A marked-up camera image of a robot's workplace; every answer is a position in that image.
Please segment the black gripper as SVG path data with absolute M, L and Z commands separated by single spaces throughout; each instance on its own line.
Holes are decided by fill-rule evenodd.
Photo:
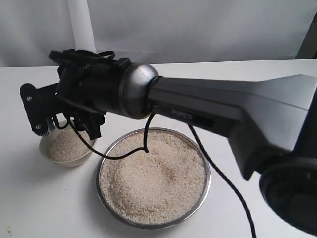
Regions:
M 114 58 L 114 52 L 94 53 L 87 50 L 52 50 L 49 58 L 58 64 L 59 83 L 55 95 L 65 103 L 89 112 L 74 115 L 75 128 L 90 139 L 101 137 L 103 114 L 123 115 L 123 97 L 119 88 L 129 58 Z

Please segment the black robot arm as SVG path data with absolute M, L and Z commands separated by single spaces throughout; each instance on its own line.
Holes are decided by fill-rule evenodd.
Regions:
M 228 139 L 242 177 L 261 177 L 261 194 L 284 221 L 317 233 L 317 80 L 267 81 L 159 76 L 147 64 L 111 53 L 51 51 L 55 96 L 92 113 L 133 119 L 160 114 Z

